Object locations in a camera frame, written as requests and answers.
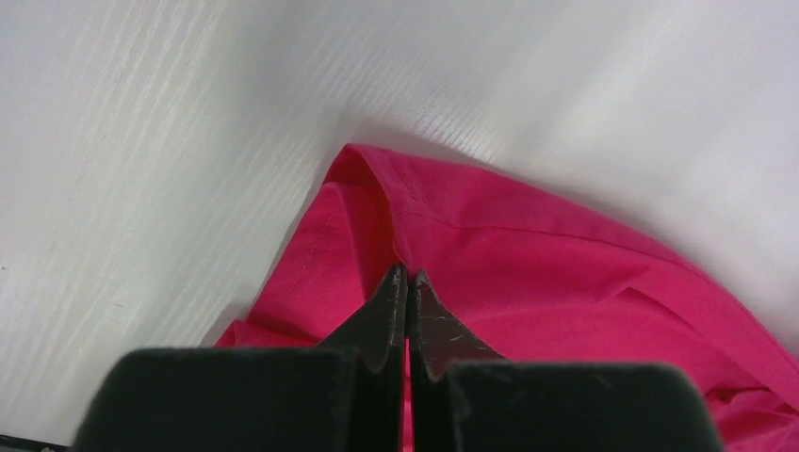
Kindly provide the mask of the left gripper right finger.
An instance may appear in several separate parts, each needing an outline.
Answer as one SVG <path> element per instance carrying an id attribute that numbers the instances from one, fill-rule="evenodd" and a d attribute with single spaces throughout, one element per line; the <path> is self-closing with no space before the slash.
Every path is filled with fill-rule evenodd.
<path id="1" fill-rule="evenodd" d="M 435 293 L 425 272 L 408 301 L 418 451 L 720 451 L 688 378 L 660 363 L 514 362 Z"/>

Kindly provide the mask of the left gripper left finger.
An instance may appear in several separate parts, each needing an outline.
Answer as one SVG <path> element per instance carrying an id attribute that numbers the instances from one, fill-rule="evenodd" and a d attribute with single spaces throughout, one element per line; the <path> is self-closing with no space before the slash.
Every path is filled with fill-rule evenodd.
<path id="1" fill-rule="evenodd" d="M 107 375 L 76 451 L 399 451 L 404 266 L 313 347 L 140 349 Z"/>

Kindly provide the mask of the magenta t shirt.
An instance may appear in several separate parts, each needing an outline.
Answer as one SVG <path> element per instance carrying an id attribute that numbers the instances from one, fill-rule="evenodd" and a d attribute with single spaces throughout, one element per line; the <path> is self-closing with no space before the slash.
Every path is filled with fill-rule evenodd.
<path id="1" fill-rule="evenodd" d="M 487 169 L 349 144 L 230 346 L 312 346 L 392 265 L 424 270 L 484 342 L 520 361 L 679 367 L 729 451 L 798 447 L 798 362 L 729 292 L 657 240 Z"/>

